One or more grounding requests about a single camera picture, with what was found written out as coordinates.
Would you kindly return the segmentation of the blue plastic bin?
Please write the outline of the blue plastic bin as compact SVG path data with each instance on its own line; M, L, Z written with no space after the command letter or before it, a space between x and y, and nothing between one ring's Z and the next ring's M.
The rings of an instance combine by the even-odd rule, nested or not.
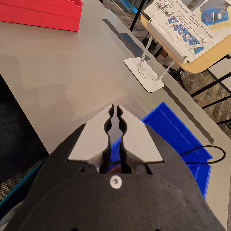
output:
M184 123L176 116L176 114L168 107L165 102L162 102L160 105L158 105L141 121L144 124L149 125L179 154L183 154L192 150L193 148L202 146L200 141L192 134L192 132L184 125ZM119 138L111 146L112 164L110 168L114 168L116 165L118 165L118 162L120 162L120 141L121 139ZM182 158L187 163L207 163L213 157L205 148L200 148L182 156ZM188 167L191 170L202 195L206 199L211 166L203 164L189 164Z

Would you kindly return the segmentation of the red plastic bin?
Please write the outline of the red plastic bin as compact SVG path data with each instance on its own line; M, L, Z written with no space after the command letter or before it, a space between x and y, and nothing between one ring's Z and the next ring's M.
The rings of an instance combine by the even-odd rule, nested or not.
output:
M0 21L79 31L81 0L1 0Z

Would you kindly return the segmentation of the printed instruction sheet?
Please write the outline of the printed instruction sheet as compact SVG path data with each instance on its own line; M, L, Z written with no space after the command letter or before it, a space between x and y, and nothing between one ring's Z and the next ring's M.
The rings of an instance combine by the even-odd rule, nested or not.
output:
M231 34L230 0L153 0L144 9L147 28L182 64L193 62Z

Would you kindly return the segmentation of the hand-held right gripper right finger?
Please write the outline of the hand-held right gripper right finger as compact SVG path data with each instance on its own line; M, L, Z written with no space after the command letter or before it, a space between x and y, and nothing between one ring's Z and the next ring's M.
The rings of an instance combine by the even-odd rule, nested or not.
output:
M163 162L156 144L141 120L121 105L117 106L117 117L122 131L119 149L122 173L131 174L132 169L136 169L138 165Z

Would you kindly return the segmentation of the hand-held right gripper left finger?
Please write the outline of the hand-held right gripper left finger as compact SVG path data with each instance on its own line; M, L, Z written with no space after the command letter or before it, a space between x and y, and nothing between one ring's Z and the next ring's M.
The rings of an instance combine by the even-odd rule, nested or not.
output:
M84 126L68 160L93 164L99 172L107 172L110 166L111 142L108 131L112 127L114 105L111 104Z

